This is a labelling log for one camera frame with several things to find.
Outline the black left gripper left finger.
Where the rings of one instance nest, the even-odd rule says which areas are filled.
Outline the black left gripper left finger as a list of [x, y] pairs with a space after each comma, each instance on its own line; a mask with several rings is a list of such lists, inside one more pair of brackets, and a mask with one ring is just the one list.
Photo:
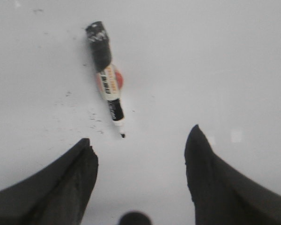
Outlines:
[[29, 178], [0, 191], [0, 225], [79, 225], [98, 173], [88, 138]]

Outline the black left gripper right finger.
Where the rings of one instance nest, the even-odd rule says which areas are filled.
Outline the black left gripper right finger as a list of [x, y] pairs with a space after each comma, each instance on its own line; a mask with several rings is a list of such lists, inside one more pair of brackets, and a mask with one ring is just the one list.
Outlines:
[[197, 225], [281, 225], [281, 195], [218, 157], [198, 125], [186, 141], [185, 166]]

